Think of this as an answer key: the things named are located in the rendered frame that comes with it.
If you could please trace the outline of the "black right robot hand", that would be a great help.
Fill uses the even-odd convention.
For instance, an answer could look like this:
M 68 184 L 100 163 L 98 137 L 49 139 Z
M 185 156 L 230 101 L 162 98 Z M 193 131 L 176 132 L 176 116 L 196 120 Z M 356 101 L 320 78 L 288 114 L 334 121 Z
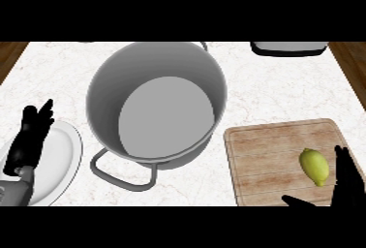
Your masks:
M 337 184 L 332 207 L 366 207 L 365 181 L 345 147 L 335 146 Z

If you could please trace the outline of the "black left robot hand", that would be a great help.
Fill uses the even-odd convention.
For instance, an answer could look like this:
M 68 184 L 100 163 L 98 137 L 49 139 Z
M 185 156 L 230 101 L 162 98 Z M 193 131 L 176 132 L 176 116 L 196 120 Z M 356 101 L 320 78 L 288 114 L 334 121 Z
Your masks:
M 22 110 L 22 125 L 12 142 L 3 172 L 18 176 L 24 166 L 36 168 L 39 165 L 43 143 L 55 123 L 53 100 L 41 108 L 27 106 Z

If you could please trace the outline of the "yellow-green lemon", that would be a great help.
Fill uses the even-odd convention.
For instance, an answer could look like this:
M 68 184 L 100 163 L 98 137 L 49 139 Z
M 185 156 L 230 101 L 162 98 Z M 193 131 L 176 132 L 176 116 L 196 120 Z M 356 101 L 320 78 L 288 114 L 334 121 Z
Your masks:
M 322 153 L 310 148 L 304 148 L 298 162 L 301 169 L 317 187 L 322 187 L 329 178 L 329 163 Z

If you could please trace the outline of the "wooden cutting board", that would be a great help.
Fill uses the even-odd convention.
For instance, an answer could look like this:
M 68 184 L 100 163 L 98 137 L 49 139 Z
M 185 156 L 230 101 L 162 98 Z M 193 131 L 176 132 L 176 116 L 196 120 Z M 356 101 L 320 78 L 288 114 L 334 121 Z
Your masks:
M 224 132 L 224 145 L 239 206 L 282 206 L 285 195 L 316 205 L 331 203 L 337 176 L 316 186 L 298 156 L 306 148 L 314 149 L 329 166 L 337 165 L 335 147 L 347 142 L 332 119 L 233 127 Z

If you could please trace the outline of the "grey metal pot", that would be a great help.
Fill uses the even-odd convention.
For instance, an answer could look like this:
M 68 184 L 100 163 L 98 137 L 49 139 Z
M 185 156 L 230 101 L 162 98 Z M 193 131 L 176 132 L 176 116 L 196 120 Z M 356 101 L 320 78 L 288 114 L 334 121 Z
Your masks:
M 226 101 L 224 75 L 207 44 L 130 44 L 102 64 L 87 90 L 99 153 L 151 171 L 188 165 L 207 148 Z

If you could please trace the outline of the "white plate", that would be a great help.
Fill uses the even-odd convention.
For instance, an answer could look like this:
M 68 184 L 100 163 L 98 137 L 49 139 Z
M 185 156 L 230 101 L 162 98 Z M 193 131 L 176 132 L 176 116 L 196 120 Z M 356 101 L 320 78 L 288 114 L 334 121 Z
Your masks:
M 75 128 L 56 121 L 43 144 L 34 170 L 34 193 L 30 206 L 49 206 L 67 191 L 74 180 L 83 155 L 81 136 Z

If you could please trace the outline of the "grey and black appliance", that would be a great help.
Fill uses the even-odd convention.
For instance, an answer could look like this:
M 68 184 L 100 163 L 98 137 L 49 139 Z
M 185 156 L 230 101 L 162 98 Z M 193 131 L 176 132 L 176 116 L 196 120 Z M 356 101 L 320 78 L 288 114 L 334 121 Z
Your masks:
M 251 42 L 251 51 L 261 56 L 303 57 L 323 53 L 328 42 Z

